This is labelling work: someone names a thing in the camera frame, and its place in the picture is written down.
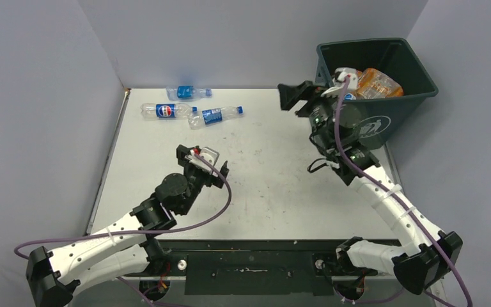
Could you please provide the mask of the orange label crushed bottle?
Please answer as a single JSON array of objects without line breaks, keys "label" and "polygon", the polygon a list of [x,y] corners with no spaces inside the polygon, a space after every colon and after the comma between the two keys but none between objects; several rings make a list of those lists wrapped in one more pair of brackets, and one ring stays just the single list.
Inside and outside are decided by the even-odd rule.
[{"label": "orange label crushed bottle", "polygon": [[367,68],[358,77],[355,94],[358,99],[395,98],[404,95],[403,88],[385,73]]}]

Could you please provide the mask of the clear bottle blue label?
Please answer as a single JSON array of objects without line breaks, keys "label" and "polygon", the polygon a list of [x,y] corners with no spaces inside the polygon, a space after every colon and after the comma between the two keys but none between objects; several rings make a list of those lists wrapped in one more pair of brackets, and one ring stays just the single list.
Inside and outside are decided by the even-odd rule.
[{"label": "clear bottle blue label", "polygon": [[225,121],[241,118],[243,115],[244,109],[242,106],[227,106],[202,110],[199,113],[189,116],[187,121],[191,129],[201,129]]},{"label": "clear bottle blue label", "polygon": [[198,100],[212,98],[213,95],[210,88],[197,88],[191,85],[167,86],[166,93],[171,101]]}]

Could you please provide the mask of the clear unlabelled bottle blue cap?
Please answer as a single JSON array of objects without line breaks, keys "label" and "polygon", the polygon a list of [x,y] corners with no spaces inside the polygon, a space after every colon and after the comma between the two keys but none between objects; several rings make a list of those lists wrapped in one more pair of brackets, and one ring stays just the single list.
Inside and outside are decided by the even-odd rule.
[{"label": "clear unlabelled bottle blue cap", "polygon": [[344,96],[345,100],[357,100],[357,95],[355,93],[347,93]]}]

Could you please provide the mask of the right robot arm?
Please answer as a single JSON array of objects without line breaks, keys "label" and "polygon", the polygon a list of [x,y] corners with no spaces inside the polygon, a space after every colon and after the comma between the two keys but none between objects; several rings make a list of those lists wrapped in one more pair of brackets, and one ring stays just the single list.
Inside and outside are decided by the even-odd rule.
[{"label": "right robot arm", "polygon": [[359,194],[382,218],[398,240],[395,246],[353,237],[336,249],[337,268],[352,274],[371,269],[394,276],[405,290],[423,294],[456,264],[463,242],[429,221],[388,177],[379,160],[361,142],[360,109],[351,101],[338,102],[338,91],[311,81],[277,86],[280,108],[311,125],[310,142],[344,184]]}]

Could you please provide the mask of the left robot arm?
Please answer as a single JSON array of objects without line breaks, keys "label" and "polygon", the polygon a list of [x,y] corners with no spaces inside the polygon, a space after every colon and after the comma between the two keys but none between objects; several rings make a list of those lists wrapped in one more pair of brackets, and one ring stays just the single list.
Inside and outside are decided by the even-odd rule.
[{"label": "left robot arm", "polygon": [[160,274],[167,256],[156,237],[176,233],[176,216],[189,213],[204,187],[228,187],[228,165],[216,169],[219,152],[209,147],[176,148],[182,173],[171,173],[138,206],[100,231],[64,246],[44,243],[29,253],[26,280],[35,306],[67,306],[99,283],[145,271]]}]

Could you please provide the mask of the pepsi bottle blue cap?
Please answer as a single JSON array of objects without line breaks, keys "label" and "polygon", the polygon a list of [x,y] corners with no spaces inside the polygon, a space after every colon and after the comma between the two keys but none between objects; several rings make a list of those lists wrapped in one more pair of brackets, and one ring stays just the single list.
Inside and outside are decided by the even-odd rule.
[{"label": "pepsi bottle blue cap", "polygon": [[145,103],[141,115],[146,120],[187,119],[198,113],[198,108],[185,103]]}]

